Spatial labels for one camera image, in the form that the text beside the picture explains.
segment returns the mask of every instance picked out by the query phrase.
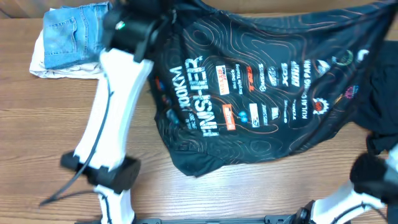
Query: topographic pattern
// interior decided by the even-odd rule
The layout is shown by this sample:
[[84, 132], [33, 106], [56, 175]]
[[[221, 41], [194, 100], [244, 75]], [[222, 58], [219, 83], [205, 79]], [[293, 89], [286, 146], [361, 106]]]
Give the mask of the topographic pattern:
[[355, 110], [395, 7], [383, 1], [275, 18], [178, 11], [150, 78], [159, 133], [175, 165], [203, 175], [332, 138]]

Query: black garment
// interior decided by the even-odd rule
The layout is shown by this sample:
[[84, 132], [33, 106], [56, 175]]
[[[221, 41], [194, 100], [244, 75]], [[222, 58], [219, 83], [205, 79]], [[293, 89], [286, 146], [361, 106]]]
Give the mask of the black garment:
[[379, 154], [398, 144], [398, 42], [383, 43], [363, 90], [354, 121], [373, 132], [367, 147]]
[[173, 34], [149, 78], [175, 166], [199, 176], [332, 138], [352, 118], [396, 4], [245, 18], [177, 1]]

